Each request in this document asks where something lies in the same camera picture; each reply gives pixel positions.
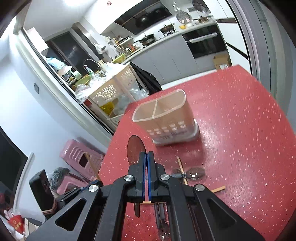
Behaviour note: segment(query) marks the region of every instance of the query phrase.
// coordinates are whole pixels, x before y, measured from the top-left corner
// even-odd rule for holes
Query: paper box
[[[231,66],[230,57],[228,54],[217,54],[213,58],[216,70],[226,69]]]

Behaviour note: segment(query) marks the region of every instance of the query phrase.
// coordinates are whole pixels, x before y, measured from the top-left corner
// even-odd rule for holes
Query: red bag
[[[10,220],[8,220],[8,223],[20,234],[24,232],[24,219],[21,215],[13,216]]]

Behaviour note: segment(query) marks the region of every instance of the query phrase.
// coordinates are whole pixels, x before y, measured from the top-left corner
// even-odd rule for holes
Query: cabinet handle
[[[205,35],[205,36],[201,36],[201,37],[198,37],[196,39],[191,39],[191,40],[188,40],[186,41],[186,43],[190,42],[190,43],[197,43],[197,42],[201,42],[201,41],[204,41],[206,39],[211,39],[211,38],[214,38],[214,37],[217,37],[217,32],[214,32],[212,34],[208,34],[208,35]]]

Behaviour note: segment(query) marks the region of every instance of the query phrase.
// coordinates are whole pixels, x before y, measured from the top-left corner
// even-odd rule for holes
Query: chopstick
[[[177,160],[178,160],[178,163],[179,163],[179,166],[180,166],[181,173],[184,176],[185,172],[184,172],[180,157],[177,156]],[[187,179],[185,178],[185,176],[183,177],[183,180],[184,180],[185,185],[188,185],[188,182],[187,182]]]
[[[180,170],[181,170],[182,174],[184,175],[184,169],[183,169],[180,157],[177,156],[177,160],[178,160],[178,163],[179,163],[179,166],[180,166]],[[184,180],[184,183],[186,185],[188,185],[187,179],[185,177],[183,178],[183,180]],[[220,192],[220,191],[224,190],[225,188],[226,188],[226,186],[222,186],[222,187],[216,188],[214,190],[211,190],[211,192],[212,193]],[[155,203],[162,203],[162,202],[153,202],[152,203],[150,201],[144,201],[144,202],[141,202],[140,204],[155,204]]]
[[[90,155],[88,152],[85,152],[84,153],[84,156],[86,157],[86,159],[89,161],[89,164],[91,166],[91,169],[94,171],[95,175],[96,175],[96,178],[101,181],[101,178],[99,177],[99,174],[96,172],[96,168],[94,167],[94,164],[92,163],[91,161],[91,158],[90,158]]]
[[[211,190],[211,192],[212,193],[220,192],[220,191],[224,190],[225,188],[226,188],[226,186],[222,186],[222,187],[216,188],[214,190]],[[155,203],[162,203],[162,202],[144,201],[144,202],[141,202],[140,204],[155,204]]]

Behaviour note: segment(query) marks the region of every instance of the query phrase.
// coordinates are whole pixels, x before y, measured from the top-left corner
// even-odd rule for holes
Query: oven
[[[216,24],[193,30],[182,36],[195,59],[227,50]]]

